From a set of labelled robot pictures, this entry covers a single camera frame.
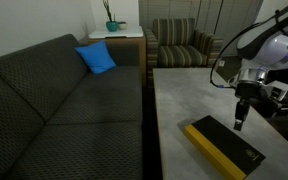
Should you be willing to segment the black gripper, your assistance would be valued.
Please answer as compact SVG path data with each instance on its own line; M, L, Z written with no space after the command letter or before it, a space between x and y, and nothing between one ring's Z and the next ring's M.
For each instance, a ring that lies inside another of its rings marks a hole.
M239 98L239 101L236 104L234 129L241 131L244 121L240 119L247 117L250 103L263 100L268 97L268 94L265 89L258 84L239 83L235 91L235 96Z

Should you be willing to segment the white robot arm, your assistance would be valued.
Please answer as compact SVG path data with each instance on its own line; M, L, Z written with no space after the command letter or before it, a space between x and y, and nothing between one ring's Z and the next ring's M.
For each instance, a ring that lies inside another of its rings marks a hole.
M237 43L241 68L229 80L239 98L235 110L234 129L240 131L250 109L250 103L273 97L281 101L288 85L279 81L266 83L270 70L288 69L288 6L276 10L268 20L242 35Z

